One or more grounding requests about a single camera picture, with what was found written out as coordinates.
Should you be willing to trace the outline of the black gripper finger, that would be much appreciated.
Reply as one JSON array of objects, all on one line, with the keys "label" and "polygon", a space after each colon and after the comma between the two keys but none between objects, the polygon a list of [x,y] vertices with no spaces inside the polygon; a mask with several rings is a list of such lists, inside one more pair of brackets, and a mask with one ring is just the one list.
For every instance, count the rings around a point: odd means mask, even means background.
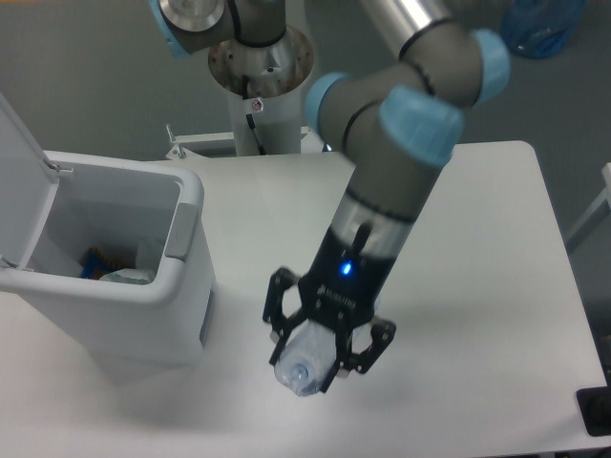
[{"label": "black gripper finger", "polygon": [[306,320],[306,313],[299,307],[287,317],[283,311],[284,293],[296,286],[300,278],[286,267],[280,267],[272,274],[267,288],[263,308],[263,321],[272,327],[271,338],[275,343],[269,363],[275,365],[284,352],[292,331]]},{"label": "black gripper finger", "polygon": [[334,330],[335,359],[320,386],[322,393],[328,391],[341,370],[347,373],[355,370],[359,374],[366,374],[392,343],[396,324],[374,316],[369,322],[370,344],[359,353],[352,351],[353,331],[348,319],[340,314]]}]

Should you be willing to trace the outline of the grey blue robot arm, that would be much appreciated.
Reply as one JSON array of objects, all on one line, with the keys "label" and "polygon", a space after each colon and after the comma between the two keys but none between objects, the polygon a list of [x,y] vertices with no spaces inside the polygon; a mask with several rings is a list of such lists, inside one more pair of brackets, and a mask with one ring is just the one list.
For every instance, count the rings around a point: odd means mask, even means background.
[{"label": "grey blue robot arm", "polygon": [[241,156],[286,154],[300,144],[298,114],[354,165],[309,268],[270,278],[263,320],[277,380],[299,396],[365,373],[395,325],[376,315],[379,293],[464,128],[463,113],[507,85],[510,57],[488,30],[464,31],[440,1],[368,1],[365,9],[395,63],[351,77],[329,73],[302,89],[313,59],[286,22],[282,1],[154,1],[176,56],[209,52],[209,68],[237,97]]}]

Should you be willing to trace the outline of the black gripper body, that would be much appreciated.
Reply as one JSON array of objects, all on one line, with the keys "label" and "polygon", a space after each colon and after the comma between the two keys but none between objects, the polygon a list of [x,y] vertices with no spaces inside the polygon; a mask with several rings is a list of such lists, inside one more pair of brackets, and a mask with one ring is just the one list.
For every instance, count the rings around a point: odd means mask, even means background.
[{"label": "black gripper body", "polygon": [[302,307],[309,319],[332,331],[338,319],[348,330],[369,323],[393,258],[369,254],[365,245],[372,239],[370,227],[360,227],[351,242],[342,241],[327,230],[309,270],[299,279]]}]

